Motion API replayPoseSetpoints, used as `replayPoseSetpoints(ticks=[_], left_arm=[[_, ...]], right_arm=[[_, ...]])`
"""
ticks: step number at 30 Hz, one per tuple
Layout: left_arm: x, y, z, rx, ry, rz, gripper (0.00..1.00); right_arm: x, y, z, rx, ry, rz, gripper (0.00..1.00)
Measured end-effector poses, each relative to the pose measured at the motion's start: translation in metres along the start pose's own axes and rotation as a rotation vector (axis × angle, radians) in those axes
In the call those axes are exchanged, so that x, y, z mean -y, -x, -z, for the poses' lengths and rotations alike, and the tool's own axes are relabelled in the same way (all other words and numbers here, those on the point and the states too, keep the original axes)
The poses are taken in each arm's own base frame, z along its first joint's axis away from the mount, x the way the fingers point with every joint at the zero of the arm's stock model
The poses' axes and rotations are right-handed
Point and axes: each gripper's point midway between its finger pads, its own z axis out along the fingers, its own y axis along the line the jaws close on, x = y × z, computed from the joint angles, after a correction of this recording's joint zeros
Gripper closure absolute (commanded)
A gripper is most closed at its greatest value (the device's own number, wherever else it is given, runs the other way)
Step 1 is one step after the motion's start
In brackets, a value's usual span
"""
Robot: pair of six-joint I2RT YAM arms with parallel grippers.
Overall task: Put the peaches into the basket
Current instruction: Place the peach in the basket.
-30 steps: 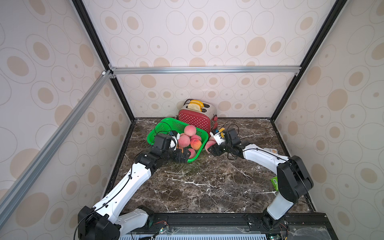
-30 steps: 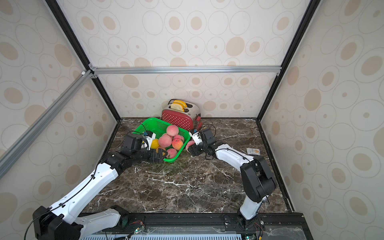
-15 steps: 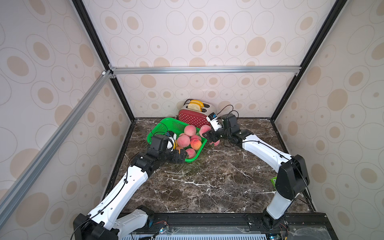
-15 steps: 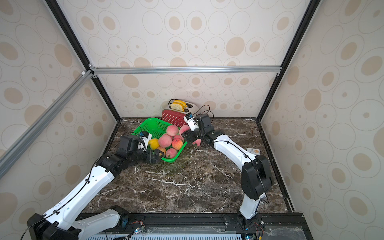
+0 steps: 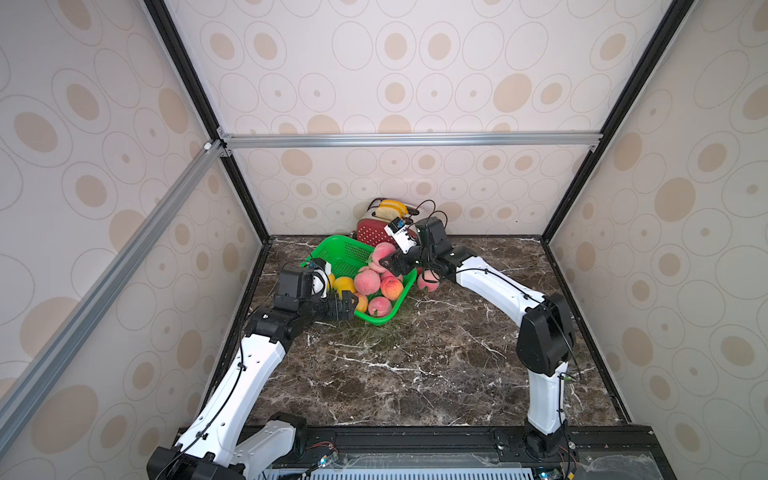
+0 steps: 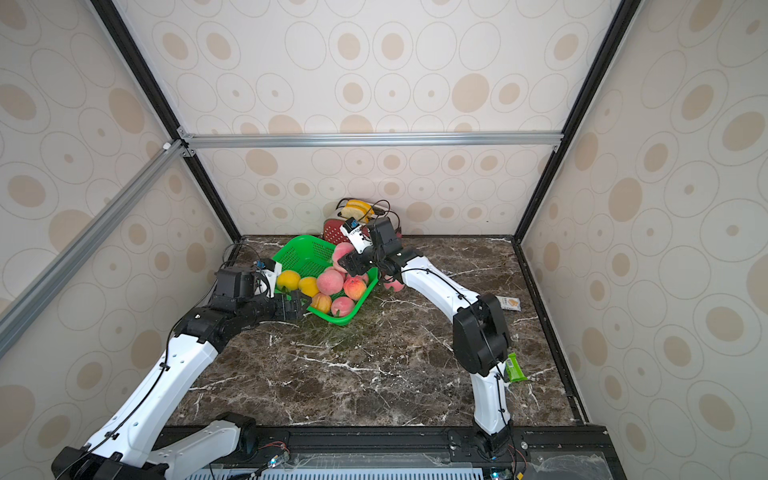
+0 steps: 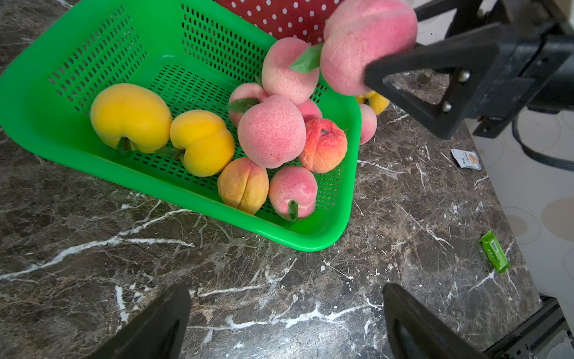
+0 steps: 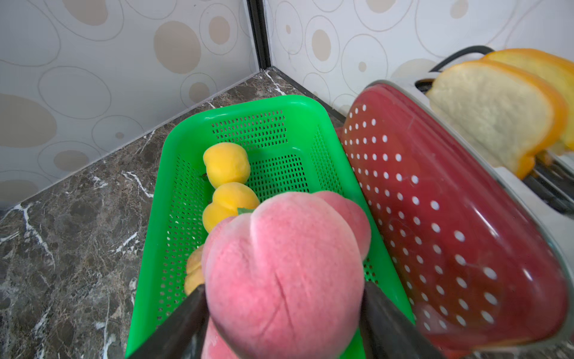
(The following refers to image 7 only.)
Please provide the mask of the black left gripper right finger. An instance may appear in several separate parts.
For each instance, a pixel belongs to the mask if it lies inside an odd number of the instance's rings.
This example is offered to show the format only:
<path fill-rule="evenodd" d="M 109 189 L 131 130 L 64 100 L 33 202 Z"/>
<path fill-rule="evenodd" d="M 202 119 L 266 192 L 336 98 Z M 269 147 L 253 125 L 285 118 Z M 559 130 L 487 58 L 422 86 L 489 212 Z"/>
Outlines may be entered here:
<path fill-rule="evenodd" d="M 387 336 L 395 358 L 486 358 L 399 284 L 383 289 Z"/>

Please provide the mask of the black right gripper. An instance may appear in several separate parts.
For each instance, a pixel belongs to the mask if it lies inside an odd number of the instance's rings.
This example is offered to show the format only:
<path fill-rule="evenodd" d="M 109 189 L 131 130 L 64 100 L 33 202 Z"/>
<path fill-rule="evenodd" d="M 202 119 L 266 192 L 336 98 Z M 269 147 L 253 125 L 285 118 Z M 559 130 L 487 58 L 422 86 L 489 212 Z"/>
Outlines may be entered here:
<path fill-rule="evenodd" d="M 439 139 L 467 119 L 494 138 L 523 109 L 573 110 L 573 2 L 429 1 L 423 21 L 449 11 L 444 40 L 381 58 L 364 82 Z"/>

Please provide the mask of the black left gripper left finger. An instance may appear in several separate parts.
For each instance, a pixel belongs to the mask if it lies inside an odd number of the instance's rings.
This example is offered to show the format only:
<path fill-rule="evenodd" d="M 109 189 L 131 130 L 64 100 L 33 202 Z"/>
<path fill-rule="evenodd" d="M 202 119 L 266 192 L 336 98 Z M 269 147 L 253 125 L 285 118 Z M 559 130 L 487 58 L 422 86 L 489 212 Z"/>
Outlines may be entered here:
<path fill-rule="evenodd" d="M 185 284 L 169 287 L 90 358 L 178 358 L 191 296 Z"/>

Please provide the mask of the pink peach cluster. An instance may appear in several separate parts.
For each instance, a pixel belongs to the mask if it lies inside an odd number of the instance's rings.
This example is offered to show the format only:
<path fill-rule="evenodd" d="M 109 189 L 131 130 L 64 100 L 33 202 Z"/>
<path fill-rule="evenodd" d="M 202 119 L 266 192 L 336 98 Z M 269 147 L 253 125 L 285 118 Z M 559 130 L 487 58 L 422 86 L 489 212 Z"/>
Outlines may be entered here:
<path fill-rule="evenodd" d="M 418 20 L 399 0 L 343 1 L 326 20 L 323 43 L 310 47 L 290 68 L 298 73 L 320 69 L 328 85 L 345 96 L 367 94 L 367 65 L 412 49 Z"/>
<path fill-rule="evenodd" d="M 309 100 L 318 85 L 319 69 L 299 73 L 290 68 L 307 49 L 308 43 L 294 37 L 273 44 L 262 66 L 262 86 L 269 96 L 285 97 L 296 106 Z"/>
<path fill-rule="evenodd" d="M 323 114 L 318 105 L 311 99 L 306 100 L 301 105 L 297 105 L 297 109 L 301 113 L 305 123 L 323 118 Z"/>
<path fill-rule="evenodd" d="M 359 106 L 362 116 L 360 144 L 363 145 L 374 136 L 378 126 L 378 119 L 375 111 L 370 106 L 366 104 L 359 104 Z"/>

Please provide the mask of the orange pink peach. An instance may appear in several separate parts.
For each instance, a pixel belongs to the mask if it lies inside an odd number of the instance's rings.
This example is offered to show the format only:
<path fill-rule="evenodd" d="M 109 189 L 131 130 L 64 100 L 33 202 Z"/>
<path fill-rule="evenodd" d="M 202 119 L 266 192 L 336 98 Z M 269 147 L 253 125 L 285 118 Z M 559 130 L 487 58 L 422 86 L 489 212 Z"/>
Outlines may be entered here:
<path fill-rule="evenodd" d="M 267 169 L 247 157 L 233 160 L 218 178 L 218 194 L 222 201 L 251 215 L 266 202 L 268 191 Z"/>

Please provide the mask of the red orange peach with leaf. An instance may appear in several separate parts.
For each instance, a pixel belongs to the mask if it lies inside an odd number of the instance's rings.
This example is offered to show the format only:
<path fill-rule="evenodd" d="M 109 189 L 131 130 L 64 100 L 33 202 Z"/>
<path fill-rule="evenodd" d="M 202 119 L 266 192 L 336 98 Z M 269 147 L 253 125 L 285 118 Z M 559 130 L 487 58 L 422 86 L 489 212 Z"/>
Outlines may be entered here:
<path fill-rule="evenodd" d="M 346 134 L 333 121 L 323 118 L 306 122 L 306 144 L 299 156 L 307 170 L 325 174 L 335 169 L 348 150 Z"/>

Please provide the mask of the pink peach front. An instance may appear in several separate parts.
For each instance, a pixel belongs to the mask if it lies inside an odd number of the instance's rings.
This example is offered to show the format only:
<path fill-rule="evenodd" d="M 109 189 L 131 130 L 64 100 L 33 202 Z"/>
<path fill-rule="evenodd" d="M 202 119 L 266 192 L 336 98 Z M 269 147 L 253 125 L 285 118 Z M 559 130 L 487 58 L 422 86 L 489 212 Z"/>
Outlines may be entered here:
<path fill-rule="evenodd" d="M 246 83 L 237 87 L 232 92 L 227 106 L 233 125 L 238 127 L 244 113 L 267 98 L 267 92 L 257 83 Z"/>

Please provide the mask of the green plastic basket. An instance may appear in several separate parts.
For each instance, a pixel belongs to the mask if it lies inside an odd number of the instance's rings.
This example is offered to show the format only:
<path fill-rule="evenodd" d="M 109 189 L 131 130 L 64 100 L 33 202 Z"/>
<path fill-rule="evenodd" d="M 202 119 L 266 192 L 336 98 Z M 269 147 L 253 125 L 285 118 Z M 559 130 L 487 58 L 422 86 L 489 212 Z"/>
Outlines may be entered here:
<path fill-rule="evenodd" d="M 97 94 L 117 83 L 157 93 L 173 115 L 193 109 L 226 118 L 232 91 L 253 82 L 274 39 L 213 1 L 81 1 L 1 76 L 1 127 L 23 148 L 110 182 L 257 233 L 299 251 L 321 251 L 351 216 L 360 140 L 357 102 L 320 80 L 312 99 L 345 131 L 348 152 L 320 174 L 315 212 L 296 223 L 270 204 L 255 215 L 225 205 L 215 177 L 134 152 L 121 156 L 94 132 Z"/>

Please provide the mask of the green object under right arm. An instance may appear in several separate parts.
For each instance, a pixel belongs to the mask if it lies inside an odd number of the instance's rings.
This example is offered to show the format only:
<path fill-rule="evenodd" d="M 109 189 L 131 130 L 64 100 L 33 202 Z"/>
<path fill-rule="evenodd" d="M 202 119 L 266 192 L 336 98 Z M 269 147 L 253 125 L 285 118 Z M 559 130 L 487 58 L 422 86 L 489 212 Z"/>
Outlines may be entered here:
<path fill-rule="evenodd" d="M 487 232 L 481 237 L 479 242 L 493 268 L 500 274 L 506 272 L 510 267 L 510 263 L 494 233 L 492 231 Z"/>

